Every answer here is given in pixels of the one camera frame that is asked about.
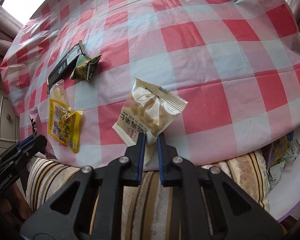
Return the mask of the person left hand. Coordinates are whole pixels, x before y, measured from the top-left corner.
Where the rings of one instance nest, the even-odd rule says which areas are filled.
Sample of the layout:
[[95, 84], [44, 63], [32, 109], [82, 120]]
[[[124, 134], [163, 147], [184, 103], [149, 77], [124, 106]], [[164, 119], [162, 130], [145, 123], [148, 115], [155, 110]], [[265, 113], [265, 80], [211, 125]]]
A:
[[8, 217], [8, 213], [16, 211], [22, 219], [27, 219], [32, 215], [32, 210], [20, 191], [17, 183], [7, 189], [0, 199], [0, 211]]

